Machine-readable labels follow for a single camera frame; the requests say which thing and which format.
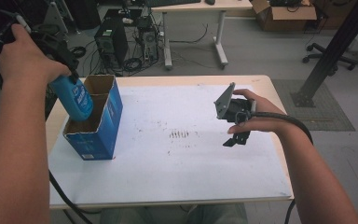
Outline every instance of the floor mat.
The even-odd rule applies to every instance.
[[[290,92],[298,92],[305,80],[273,79],[272,83],[288,115],[301,120],[310,131],[355,131],[324,83],[312,98],[315,107],[296,107]]]

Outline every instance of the black metal pole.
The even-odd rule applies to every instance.
[[[339,57],[345,52],[353,39],[358,34],[358,0],[353,6],[347,19],[337,30],[330,44],[327,46],[322,58],[316,63],[310,76],[305,81],[299,92],[292,93],[295,106],[314,106],[312,97],[330,74]]]

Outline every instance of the hand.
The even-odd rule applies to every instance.
[[[247,100],[256,101],[256,112],[271,112],[284,114],[276,105],[268,99],[261,97],[249,90],[235,90],[234,95],[243,95]],[[281,119],[251,118],[246,122],[234,125],[228,129],[228,133],[243,133],[248,131],[278,132],[289,124]]]
[[[4,83],[13,80],[18,84],[35,84],[41,81],[47,85],[59,75],[71,74],[67,66],[46,57],[21,25],[13,24],[11,31],[16,41],[5,44],[0,54]]]

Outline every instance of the blue bottle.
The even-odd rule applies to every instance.
[[[94,105],[79,78],[59,76],[49,85],[72,120],[83,121],[89,118]]]

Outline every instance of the computer mouse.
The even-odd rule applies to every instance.
[[[215,0],[205,0],[205,3],[208,5],[213,6],[214,5]]]

